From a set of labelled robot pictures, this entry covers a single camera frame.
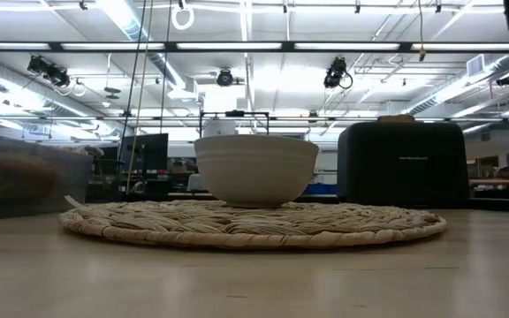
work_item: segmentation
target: ductwork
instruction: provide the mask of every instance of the ductwork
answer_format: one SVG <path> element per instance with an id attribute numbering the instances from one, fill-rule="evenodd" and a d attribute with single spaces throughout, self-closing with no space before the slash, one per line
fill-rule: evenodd
<path id="1" fill-rule="evenodd" d="M 467 71 L 460 73 L 445 84 L 437 87 L 434 92 L 428 96 L 422 96 L 411 101 L 401 112 L 402 114 L 416 115 L 431 107 L 437 106 L 443 102 L 457 97 L 468 90 L 476 87 L 482 82 L 498 80 L 500 77 L 509 72 L 509 55 L 499 59 L 492 59 L 485 55 L 485 61 L 493 61 L 485 63 L 484 71 L 475 76 L 468 76 Z"/>
<path id="2" fill-rule="evenodd" d="M 103 11 L 110 17 L 110 19 L 123 31 L 125 36 L 137 42 L 139 34 L 141 35 L 141 42 L 147 40 L 153 41 L 152 36 L 148 36 L 147 30 L 141 24 L 139 15 L 131 0 L 96 0 L 102 7 Z M 156 66 L 158 71 L 166 77 L 166 80 L 172 88 L 186 89 L 185 79 L 179 75 L 168 61 L 166 61 L 165 54 L 161 53 L 148 53 L 148 60 Z"/>
<path id="3" fill-rule="evenodd" d="M 6 90 L 5 86 L 17 86 L 24 87 L 24 91 L 29 98 L 29 101 L 33 102 L 52 102 L 54 109 L 52 115 L 60 113 L 62 116 L 73 116 L 73 117 L 101 117 L 104 116 L 101 112 L 94 110 L 86 105 L 79 102 L 75 102 L 73 99 L 57 94 L 53 90 L 45 87 L 42 84 L 27 79 L 26 77 L 11 71 L 10 69 L 0 65 L 0 87 Z M 123 125 L 118 122 L 108 122 L 107 124 L 115 130 L 123 131 Z"/>

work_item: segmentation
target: spotlight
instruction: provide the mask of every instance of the spotlight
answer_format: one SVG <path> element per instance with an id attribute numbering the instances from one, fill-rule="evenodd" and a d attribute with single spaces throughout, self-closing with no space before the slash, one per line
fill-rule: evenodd
<path id="1" fill-rule="evenodd" d="M 70 85 L 68 70 L 63 67 L 58 67 L 55 64 L 51 64 L 45 61 L 42 57 L 31 57 L 27 71 L 36 76 L 42 75 L 42 77 L 49 80 L 53 86 L 67 87 Z"/>
<path id="2" fill-rule="evenodd" d="M 506 85 L 509 85 L 509 76 L 506 76 L 506 77 L 504 77 L 504 78 L 502 78 L 502 79 L 498 79 L 498 80 L 496 81 L 496 84 L 497 84 L 498 86 L 500 86 L 500 87 L 502 87 L 502 86 L 506 86 Z"/>
<path id="3" fill-rule="evenodd" d="M 233 84 L 233 76 L 230 69 L 223 69 L 217 76 L 217 84 L 220 87 L 229 87 Z"/>
<path id="4" fill-rule="evenodd" d="M 317 111 L 315 111 L 315 110 L 311 110 L 311 111 L 309 112 L 308 117 L 319 117 L 319 116 L 317 115 Z M 308 120 L 308 123 L 310 123 L 310 124 L 315 124 L 315 123 L 317 123 L 317 120 Z"/>
<path id="5" fill-rule="evenodd" d="M 351 80 L 351 84 L 347 87 L 341 86 L 341 80 L 347 76 Z M 325 88 L 341 87 L 349 89 L 353 85 L 353 77 L 346 71 L 346 62 L 344 57 L 335 57 L 331 67 L 327 69 L 327 75 L 323 81 Z"/>
<path id="6" fill-rule="evenodd" d="M 86 5 L 86 0 L 81 0 L 78 5 L 80 6 L 80 9 L 82 11 L 87 11 L 87 5 Z"/>

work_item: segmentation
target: clear plastic bin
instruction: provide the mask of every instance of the clear plastic bin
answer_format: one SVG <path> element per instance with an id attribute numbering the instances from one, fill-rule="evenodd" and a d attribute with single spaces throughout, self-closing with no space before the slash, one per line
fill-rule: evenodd
<path id="1" fill-rule="evenodd" d="M 91 155 L 0 137 L 0 218 L 63 212 L 85 202 Z"/>

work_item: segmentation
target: bowl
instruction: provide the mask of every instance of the bowl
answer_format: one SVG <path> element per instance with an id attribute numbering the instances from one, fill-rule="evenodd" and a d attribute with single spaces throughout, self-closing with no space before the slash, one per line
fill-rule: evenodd
<path id="1" fill-rule="evenodd" d="M 279 208 L 311 180 L 319 148 L 304 140 L 225 135 L 194 142 L 205 188 L 228 205 Z"/>

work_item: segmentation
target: round woven mat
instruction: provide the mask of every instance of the round woven mat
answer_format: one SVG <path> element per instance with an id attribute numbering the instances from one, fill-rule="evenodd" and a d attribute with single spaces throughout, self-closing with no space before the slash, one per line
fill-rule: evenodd
<path id="1" fill-rule="evenodd" d="M 447 224 L 427 211 L 349 203 L 280 209 L 232 208 L 221 201 L 72 204 L 76 208 L 59 217 L 66 229 L 148 245 L 333 248 L 425 238 Z"/>

